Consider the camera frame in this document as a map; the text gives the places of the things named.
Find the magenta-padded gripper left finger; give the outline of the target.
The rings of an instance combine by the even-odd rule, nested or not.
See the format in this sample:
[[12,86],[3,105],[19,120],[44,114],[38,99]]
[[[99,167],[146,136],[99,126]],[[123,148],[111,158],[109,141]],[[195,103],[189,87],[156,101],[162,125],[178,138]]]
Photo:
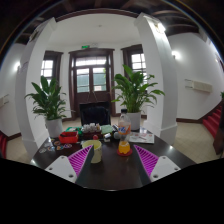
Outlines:
[[87,146],[70,156],[59,156],[46,168],[46,171],[75,183],[91,163],[93,155],[94,147],[92,145]]

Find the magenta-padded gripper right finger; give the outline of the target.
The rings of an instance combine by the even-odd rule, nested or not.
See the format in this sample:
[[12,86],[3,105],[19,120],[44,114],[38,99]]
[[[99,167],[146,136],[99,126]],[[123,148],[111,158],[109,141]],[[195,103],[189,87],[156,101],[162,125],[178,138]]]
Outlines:
[[138,145],[134,146],[137,167],[143,185],[155,182],[180,170],[167,156],[156,156]]

